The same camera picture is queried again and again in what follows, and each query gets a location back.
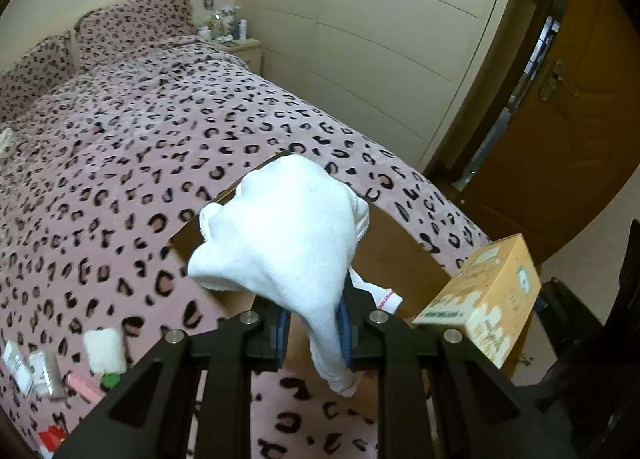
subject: yellow box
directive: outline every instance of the yellow box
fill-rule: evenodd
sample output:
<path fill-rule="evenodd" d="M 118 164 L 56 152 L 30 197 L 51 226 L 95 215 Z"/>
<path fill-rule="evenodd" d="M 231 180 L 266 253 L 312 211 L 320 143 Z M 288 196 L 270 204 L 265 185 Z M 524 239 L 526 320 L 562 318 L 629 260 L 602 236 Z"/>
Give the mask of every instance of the yellow box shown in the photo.
<path fill-rule="evenodd" d="M 476 249 L 414 323 L 461 330 L 501 367 L 539 291 L 540 277 L 519 233 Z"/>

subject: green object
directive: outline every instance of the green object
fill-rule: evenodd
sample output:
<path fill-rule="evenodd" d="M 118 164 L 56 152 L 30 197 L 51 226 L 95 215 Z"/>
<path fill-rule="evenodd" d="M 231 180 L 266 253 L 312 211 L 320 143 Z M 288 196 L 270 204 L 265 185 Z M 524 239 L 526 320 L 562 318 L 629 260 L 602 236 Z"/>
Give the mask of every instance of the green object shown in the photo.
<path fill-rule="evenodd" d="M 120 382 L 120 375 L 118 374 L 105 374 L 102 376 L 102 381 L 100 382 L 106 389 L 112 389 Z"/>

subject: bed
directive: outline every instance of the bed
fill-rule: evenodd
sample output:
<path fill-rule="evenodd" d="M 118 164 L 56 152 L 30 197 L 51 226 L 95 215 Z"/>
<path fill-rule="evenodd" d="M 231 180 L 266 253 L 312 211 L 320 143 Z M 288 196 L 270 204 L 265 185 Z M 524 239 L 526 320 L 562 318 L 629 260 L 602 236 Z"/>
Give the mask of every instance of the bed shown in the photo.
<path fill-rule="evenodd" d="M 89 376 L 83 331 L 122 327 L 134 363 L 168 328 L 214 329 L 224 313 L 167 240 L 281 150 L 374 201 L 449 273 L 488 242 L 420 172 L 193 33 L 188 0 L 130 1 L 0 76 L 0 130 L 17 138 L 0 156 L 3 346 L 55 349 L 63 374 Z M 375 423 L 291 373 L 252 391 L 254 457 L 375 457 Z M 91 409 L 74 394 L 26 400 L 0 362 L 0 405 L 33 449 Z"/>

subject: pillow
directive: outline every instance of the pillow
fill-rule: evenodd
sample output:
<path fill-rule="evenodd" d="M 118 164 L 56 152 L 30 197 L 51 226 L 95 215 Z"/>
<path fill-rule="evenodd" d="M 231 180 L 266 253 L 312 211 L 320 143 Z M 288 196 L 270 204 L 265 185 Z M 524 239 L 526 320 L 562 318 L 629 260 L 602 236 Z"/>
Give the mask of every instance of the pillow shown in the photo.
<path fill-rule="evenodd" d="M 129 0 L 90 11 L 74 29 L 82 68 L 147 41 L 196 33 L 190 0 Z"/>
<path fill-rule="evenodd" d="M 0 123 L 13 121 L 49 89 L 74 72 L 70 33 L 48 36 L 0 72 Z"/>

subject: white sponge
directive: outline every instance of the white sponge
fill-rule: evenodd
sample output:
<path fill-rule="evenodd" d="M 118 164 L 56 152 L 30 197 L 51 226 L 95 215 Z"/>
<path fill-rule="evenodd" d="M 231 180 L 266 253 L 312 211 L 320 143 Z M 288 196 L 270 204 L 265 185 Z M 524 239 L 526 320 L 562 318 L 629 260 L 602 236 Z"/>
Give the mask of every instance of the white sponge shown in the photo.
<path fill-rule="evenodd" d="M 109 327 L 84 333 L 84 348 L 89 368 L 95 374 L 123 374 L 127 372 L 122 333 Z"/>

